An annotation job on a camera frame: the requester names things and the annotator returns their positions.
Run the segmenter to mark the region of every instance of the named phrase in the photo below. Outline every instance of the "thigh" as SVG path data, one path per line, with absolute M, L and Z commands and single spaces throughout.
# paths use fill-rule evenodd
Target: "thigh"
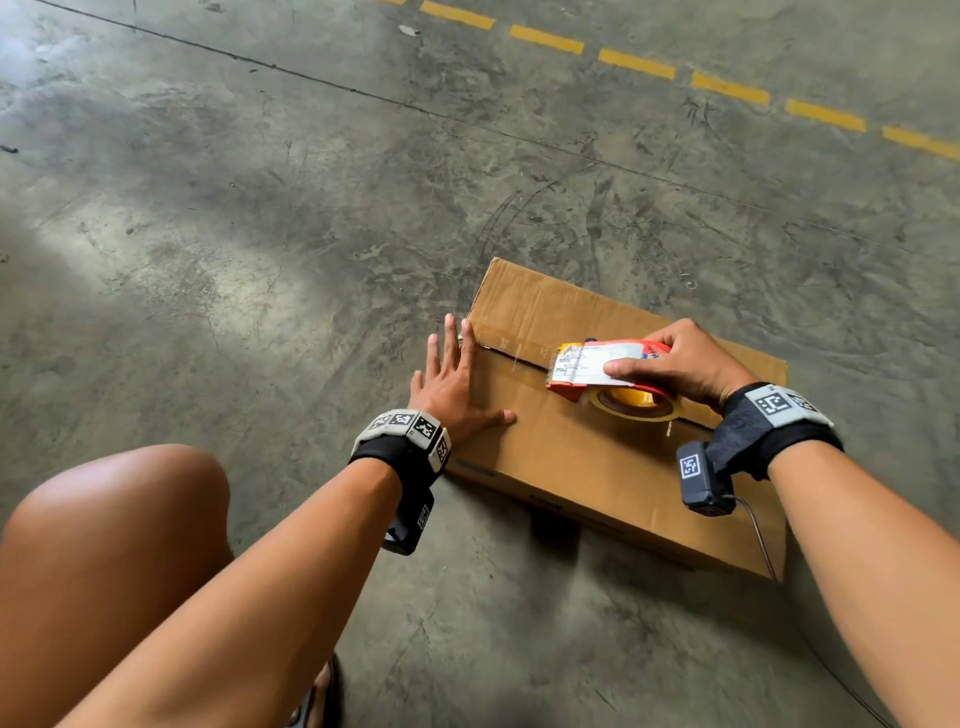
M 49 728 L 231 559 L 209 454 L 123 452 L 40 485 L 0 542 L 0 725 Z

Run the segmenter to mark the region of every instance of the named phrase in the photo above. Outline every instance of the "yellow stripe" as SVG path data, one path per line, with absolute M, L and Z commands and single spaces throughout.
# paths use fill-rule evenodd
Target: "yellow stripe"
M 619 53 L 618 51 L 612 51 L 610 48 L 604 48 L 600 51 L 599 60 L 603 63 L 630 68 L 640 73 L 649 73 L 651 76 L 660 76 L 670 81 L 673 81 L 677 75 L 677 69 L 672 65 L 642 59 L 639 56 L 631 56 L 629 53 Z
M 531 43 L 548 45 L 551 48 L 556 48 L 558 51 L 575 53 L 577 56 L 584 52 L 583 41 L 573 40 L 568 37 L 551 36 L 549 33 L 544 33 L 534 28 L 524 28 L 522 25 L 515 25 L 511 28 L 510 35 L 520 40 L 529 40 Z
M 855 132 L 864 133 L 867 131 L 867 122 L 859 116 L 854 116 L 845 111 L 828 109 L 827 107 L 818 107 L 816 104 L 807 104 L 803 101 L 794 101 L 787 99 L 786 112 L 795 116 L 805 116 L 808 119 L 816 119 L 824 124 L 832 124 L 835 127 L 851 129 Z
M 926 134 L 909 132 L 898 127 L 883 127 L 883 138 L 915 149 L 926 149 L 935 155 L 960 161 L 960 146 L 947 144 L 945 141 L 939 141 Z
M 742 99 L 752 104 L 760 104 L 762 107 L 770 106 L 770 93 L 762 88 L 753 88 L 748 85 L 734 84 L 730 81 L 718 79 L 715 76 L 708 76 L 705 73 L 693 72 L 693 85 L 697 88 L 705 88 L 707 91 L 722 93 L 724 96 L 732 96 L 734 99 Z
M 475 12 L 462 11 L 460 8 L 451 8 L 449 5 L 431 3 L 430 0 L 423 0 L 423 5 L 420 6 L 420 9 L 423 12 L 429 12 L 431 15 L 446 18 L 447 20 L 456 20 L 458 23 L 467 23 L 467 25 L 472 25 L 474 28 L 481 28 L 485 31 L 492 28 L 493 23 L 496 22 L 496 20 L 491 17 L 478 15 Z

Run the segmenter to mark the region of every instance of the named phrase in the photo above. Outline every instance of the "foot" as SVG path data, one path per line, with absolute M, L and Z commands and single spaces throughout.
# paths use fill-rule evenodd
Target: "foot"
M 313 708 L 307 717 L 306 728 L 324 728 L 324 705 L 326 703 L 326 689 L 330 687 L 330 680 L 333 678 L 333 669 L 330 663 L 324 665 L 324 669 L 317 675 L 314 685 L 317 686 L 317 696 L 313 700 Z

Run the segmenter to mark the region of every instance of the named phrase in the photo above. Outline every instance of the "sandal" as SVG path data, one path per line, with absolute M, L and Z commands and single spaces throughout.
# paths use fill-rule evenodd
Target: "sandal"
M 336 653 L 330 656 L 330 683 L 324 694 L 324 728 L 340 728 L 344 718 L 344 680 L 340 660 Z M 310 692 L 290 716 L 287 728 L 306 728 L 317 700 L 317 686 L 311 685 Z

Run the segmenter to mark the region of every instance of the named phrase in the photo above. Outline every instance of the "brown cardboard box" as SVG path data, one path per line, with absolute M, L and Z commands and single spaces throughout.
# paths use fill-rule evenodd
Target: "brown cardboard box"
M 704 427 L 676 421 L 667 438 L 666 423 L 616 418 L 587 398 L 572 403 L 545 387 L 543 370 L 560 344 L 637 338 L 665 326 L 666 319 L 498 258 L 469 318 L 488 348 L 480 352 L 474 396 L 485 406 L 514 409 L 517 422 L 458 448 L 451 473 L 695 568 L 733 567 L 767 576 L 742 507 L 707 518 L 681 502 L 675 453 L 683 442 L 709 439 L 707 428 L 719 418 L 708 407 L 685 401 L 684 416 Z M 786 383 L 786 362 L 721 343 L 760 378 Z M 753 507 L 782 578 L 786 523 L 773 486 L 743 474 L 733 482 Z

